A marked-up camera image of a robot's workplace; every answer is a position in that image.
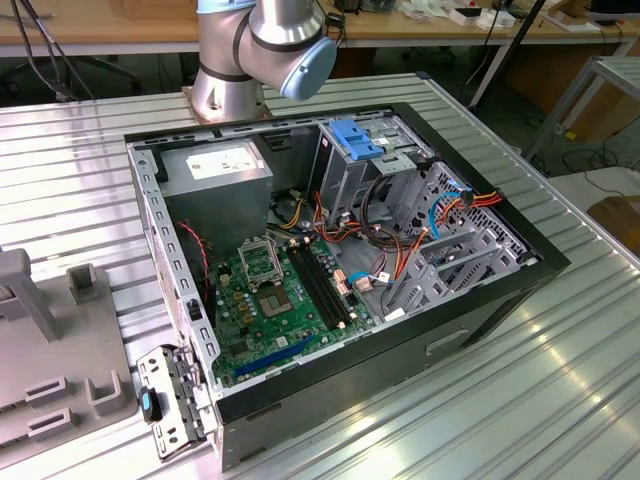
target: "electronic equipment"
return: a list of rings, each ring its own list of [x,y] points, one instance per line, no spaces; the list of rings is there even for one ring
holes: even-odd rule
[[[137,363],[163,461],[208,439],[238,465],[474,344],[569,264],[406,104],[126,144],[176,335]]]
[[[596,21],[640,17],[638,0],[591,0],[589,18]]]
[[[360,10],[360,0],[335,0],[334,5],[342,13],[355,13]]]
[[[396,0],[361,0],[360,10],[374,13],[391,13]]]

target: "blue tab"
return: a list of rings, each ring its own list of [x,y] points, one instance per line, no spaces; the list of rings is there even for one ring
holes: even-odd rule
[[[384,155],[384,150],[376,146],[367,131],[358,127],[353,120],[334,120],[329,122],[331,131],[344,145],[354,160],[367,160]]]

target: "slotted metal surface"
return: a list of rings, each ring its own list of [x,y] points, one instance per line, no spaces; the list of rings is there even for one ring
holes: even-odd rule
[[[305,103],[270,90],[266,98],[276,115],[411,103],[572,265],[488,339],[224,476],[208,445],[160,465],[138,414],[0,477],[637,478],[634,257],[430,81],[348,79]],[[105,266],[132,369],[173,332],[121,136],[193,124],[180,94],[0,111],[0,244],[26,248],[36,279],[86,261]]]
[[[628,95],[640,97],[640,58],[603,57],[594,60],[593,69]]]

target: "red wire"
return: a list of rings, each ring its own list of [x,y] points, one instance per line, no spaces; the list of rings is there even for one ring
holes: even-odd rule
[[[405,257],[404,261],[402,262],[402,267],[400,267],[400,271],[398,272],[397,276],[400,276],[400,274],[404,271],[404,269],[407,268],[407,263],[409,263],[409,257],[411,257],[411,255],[413,255],[414,252],[416,250],[418,250],[418,247],[422,243],[422,240],[424,240],[424,237],[425,237],[426,234],[427,234],[427,232],[423,230],[422,233],[420,234],[420,236],[418,237],[418,239],[411,246],[411,249],[409,249],[409,254]]]
[[[209,261],[207,260],[207,254],[204,249],[204,244],[202,243],[202,239],[198,236],[193,229],[187,225],[186,223],[177,222],[177,225],[184,228],[187,232],[191,234],[193,238],[195,238],[196,242],[198,242],[198,246],[200,247],[200,253],[202,254],[202,263],[204,264],[204,303],[208,303],[209,300]]]

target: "white label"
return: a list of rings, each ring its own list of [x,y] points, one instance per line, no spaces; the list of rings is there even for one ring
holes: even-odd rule
[[[191,155],[187,158],[187,165],[195,180],[217,177],[227,173],[244,172],[257,166],[253,157],[244,148],[230,148],[219,152]]]
[[[390,322],[391,320],[395,320],[396,318],[400,318],[404,315],[404,310],[402,308],[398,308],[397,310],[394,310],[393,312],[391,312],[389,315],[387,315],[386,317],[384,317],[384,319],[387,322]]]

